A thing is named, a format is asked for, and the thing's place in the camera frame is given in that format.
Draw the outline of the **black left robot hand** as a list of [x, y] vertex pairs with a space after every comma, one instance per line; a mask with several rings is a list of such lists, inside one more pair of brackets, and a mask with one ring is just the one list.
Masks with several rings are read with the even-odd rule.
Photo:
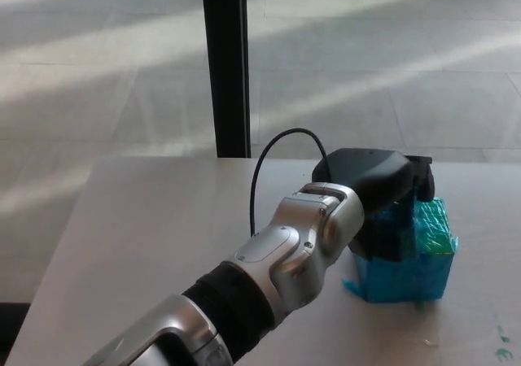
[[312, 181], [347, 186], [361, 200], [365, 220], [348, 244], [353, 254], [400, 262], [415, 254], [415, 204], [435, 197], [431, 164], [395, 150], [341, 148], [318, 163]]

